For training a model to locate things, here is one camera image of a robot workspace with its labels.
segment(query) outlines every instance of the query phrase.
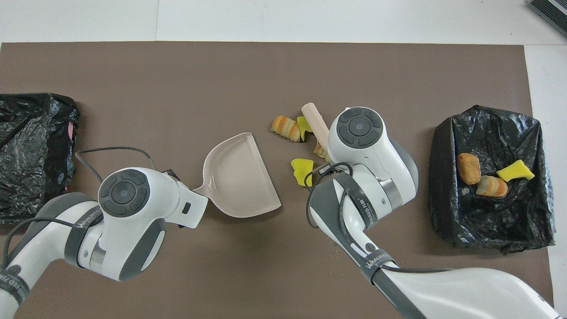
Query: brown mat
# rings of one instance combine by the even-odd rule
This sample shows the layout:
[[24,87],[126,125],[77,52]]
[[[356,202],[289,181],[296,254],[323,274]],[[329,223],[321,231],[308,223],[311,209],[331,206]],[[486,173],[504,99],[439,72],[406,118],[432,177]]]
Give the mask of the brown mat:
[[[521,46],[4,43],[0,91],[74,98],[82,112],[78,149],[142,148],[190,188],[201,185],[215,145],[252,132],[283,203],[244,220],[209,204],[197,229],[169,225],[155,262],[127,283],[57,261],[17,318],[399,318],[305,220],[307,191],[296,184],[290,161],[316,159],[315,138],[293,143],[269,126],[280,114],[297,117],[307,102],[329,124],[344,107],[374,108],[413,156],[417,198],[367,231],[401,267],[495,268],[553,301],[546,249],[503,256],[453,248],[433,232],[427,207],[438,124],[474,104],[531,114]],[[86,157],[101,175],[146,166],[128,152]],[[96,196],[96,179],[77,167],[73,190]]]

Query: pink handle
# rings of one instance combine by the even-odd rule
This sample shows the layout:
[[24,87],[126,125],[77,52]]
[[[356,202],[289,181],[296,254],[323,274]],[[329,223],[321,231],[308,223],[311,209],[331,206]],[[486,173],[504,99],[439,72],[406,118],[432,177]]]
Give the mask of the pink handle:
[[313,134],[317,137],[317,141],[321,144],[323,149],[327,150],[327,146],[329,145],[329,128],[325,124],[321,114],[319,114],[315,104],[307,103],[301,108],[301,111],[309,123],[309,126],[311,126]]

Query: black trash bag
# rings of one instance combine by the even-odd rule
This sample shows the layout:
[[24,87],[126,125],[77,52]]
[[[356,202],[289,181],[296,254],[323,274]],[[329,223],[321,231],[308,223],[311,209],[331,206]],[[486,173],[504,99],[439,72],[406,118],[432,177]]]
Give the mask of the black trash bag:
[[0,94],[0,224],[34,217],[66,192],[78,119],[66,96]]
[[[510,180],[502,198],[476,195],[477,186],[459,177],[459,153],[478,156],[482,175],[497,177],[519,159],[535,177]],[[476,105],[435,129],[429,164],[431,222],[445,241],[503,253],[554,245],[553,191],[538,120]]]

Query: white robotic arm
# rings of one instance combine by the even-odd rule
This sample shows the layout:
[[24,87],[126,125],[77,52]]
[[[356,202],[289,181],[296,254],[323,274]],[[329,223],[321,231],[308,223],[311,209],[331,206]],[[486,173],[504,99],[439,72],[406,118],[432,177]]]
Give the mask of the white robotic arm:
[[114,280],[135,277],[154,260],[165,223],[195,228],[207,202],[173,177],[140,167],[108,176],[99,188],[98,202],[78,192],[52,199],[3,260],[0,318],[13,318],[56,259]]
[[308,202],[313,219],[404,317],[560,318],[510,274],[486,268],[400,269],[363,233],[417,191],[413,160],[390,141],[375,111],[355,107],[341,113],[331,126],[328,153],[335,166],[346,162],[349,172],[314,187]]

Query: dustpan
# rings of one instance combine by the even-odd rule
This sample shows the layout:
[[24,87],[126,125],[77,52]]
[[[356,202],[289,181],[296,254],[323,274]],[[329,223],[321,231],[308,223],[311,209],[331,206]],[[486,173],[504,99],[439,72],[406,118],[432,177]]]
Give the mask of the dustpan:
[[203,185],[193,191],[232,217],[257,216],[281,206],[251,133],[215,146],[203,165]]

